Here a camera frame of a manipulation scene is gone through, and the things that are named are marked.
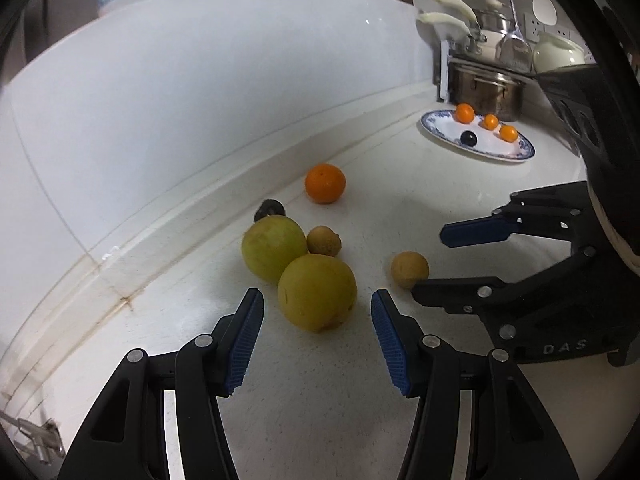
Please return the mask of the brown kiwi front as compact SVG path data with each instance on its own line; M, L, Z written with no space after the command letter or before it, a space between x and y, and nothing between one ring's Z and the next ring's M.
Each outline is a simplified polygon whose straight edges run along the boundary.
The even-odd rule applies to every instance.
M430 265L418 252L400 252L390 264L390 275L402 289L412 289L417 282L427 280L430 273Z

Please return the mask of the brown kiwi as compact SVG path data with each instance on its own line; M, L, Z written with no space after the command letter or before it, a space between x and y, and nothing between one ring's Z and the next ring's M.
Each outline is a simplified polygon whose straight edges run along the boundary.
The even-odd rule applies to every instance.
M342 249L341 237L328 226L316 226L307 234L308 252L336 257Z
M430 273L430 265L418 252L400 252L390 264L390 275L402 289L412 289L417 282L427 280Z

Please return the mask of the dark plum front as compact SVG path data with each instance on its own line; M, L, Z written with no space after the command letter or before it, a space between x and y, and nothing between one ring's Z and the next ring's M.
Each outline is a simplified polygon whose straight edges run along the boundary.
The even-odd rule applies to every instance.
M475 132L471 130L465 130L461 133L460 143L462 145L468 146L469 148L474 148L477 142L478 140Z

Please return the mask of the dark plum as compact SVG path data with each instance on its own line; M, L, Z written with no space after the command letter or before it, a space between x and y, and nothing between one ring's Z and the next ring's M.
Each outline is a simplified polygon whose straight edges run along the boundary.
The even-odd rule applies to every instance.
M475 132L471 130L465 130L461 133L460 143L462 145L468 146L469 148L474 148L477 142L478 140Z
M273 198L267 198L264 200L254 214L254 221L258 222L263 218L271 217L271 216L286 216L284 206Z

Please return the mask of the small orange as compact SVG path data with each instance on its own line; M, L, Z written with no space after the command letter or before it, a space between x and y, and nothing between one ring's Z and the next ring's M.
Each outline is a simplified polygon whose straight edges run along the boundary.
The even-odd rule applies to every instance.
M518 130L511 125L502 125L499 130L499 136L504 142L514 143L518 140Z
M486 114L480 122L480 125L486 130L495 131L499 127L500 122L496 115Z

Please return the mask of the large orange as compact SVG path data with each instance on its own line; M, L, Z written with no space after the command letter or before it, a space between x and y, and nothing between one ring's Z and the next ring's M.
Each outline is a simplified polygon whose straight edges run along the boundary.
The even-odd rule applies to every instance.
M454 118L460 124L469 125L475 118L475 110L468 103L460 103L454 110Z

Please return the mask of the brown kiwi back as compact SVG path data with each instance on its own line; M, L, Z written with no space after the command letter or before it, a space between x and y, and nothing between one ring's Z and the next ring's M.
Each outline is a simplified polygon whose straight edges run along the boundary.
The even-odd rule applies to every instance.
M336 257L342 249L341 237L328 226L316 226L307 234L308 252Z

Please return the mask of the yellow pear front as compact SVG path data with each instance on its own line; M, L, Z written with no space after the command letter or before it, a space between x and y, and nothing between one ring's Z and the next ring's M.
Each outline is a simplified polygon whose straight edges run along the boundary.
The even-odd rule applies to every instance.
M288 322L311 333L343 325L357 300L352 269L342 260L307 254L292 261L278 284L279 308Z

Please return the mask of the green pear back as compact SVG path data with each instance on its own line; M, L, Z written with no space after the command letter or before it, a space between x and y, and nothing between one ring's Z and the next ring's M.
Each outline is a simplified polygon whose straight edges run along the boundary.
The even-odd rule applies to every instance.
M283 216L258 220L245 232L241 243L247 269L275 285L286 267L307 252L304 231L294 220Z

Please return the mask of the dark plum back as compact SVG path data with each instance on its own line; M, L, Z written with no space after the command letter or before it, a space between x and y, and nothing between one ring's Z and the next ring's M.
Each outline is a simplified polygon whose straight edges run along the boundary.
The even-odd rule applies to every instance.
M263 218L271 217L271 216L286 216L284 206L273 198L267 198L264 200L254 214L254 221L258 222Z

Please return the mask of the steel stock pot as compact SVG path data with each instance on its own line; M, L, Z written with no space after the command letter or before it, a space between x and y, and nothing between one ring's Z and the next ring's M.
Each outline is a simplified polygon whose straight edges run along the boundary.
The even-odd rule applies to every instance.
M524 84L495 70L471 65L449 65L449 97L456 105L469 104L477 115L495 115L503 122L521 117Z

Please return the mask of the corner metal shelf rack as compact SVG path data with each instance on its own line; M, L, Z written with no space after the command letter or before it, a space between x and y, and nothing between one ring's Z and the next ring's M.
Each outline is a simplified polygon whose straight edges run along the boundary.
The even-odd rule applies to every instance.
M477 68L484 68L484 70L495 70L496 72L506 74L524 84L524 100L529 100L530 102L541 102L544 99L544 92L542 91L541 86L532 76L515 73L513 70L508 70L507 68L498 65L482 63L474 60L474 58L463 56L462 54L457 55L446 41L442 41L440 43L439 80L437 85L439 101L451 103L449 97L450 64L471 65Z

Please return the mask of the steel spatula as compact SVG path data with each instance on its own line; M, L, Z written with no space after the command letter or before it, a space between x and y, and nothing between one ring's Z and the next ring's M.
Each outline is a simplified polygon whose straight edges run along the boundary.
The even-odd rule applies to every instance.
M496 47L498 61L514 72L529 74L532 69L532 48L523 36L514 0L509 0L513 28L499 41Z

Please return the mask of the white ceramic jar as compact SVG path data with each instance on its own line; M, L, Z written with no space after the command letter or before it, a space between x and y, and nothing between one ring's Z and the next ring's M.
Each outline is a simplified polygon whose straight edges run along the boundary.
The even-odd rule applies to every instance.
M585 62L585 51L576 42L551 32L539 33L538 42L533 50L533 63L537 74L566 66L584 65Z

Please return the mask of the white rice paddle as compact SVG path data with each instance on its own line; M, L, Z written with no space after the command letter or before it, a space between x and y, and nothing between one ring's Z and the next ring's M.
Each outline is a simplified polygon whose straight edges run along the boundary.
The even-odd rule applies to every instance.
M541 24L554 26L558 22L558 14L551 0L532 0L532 10Z

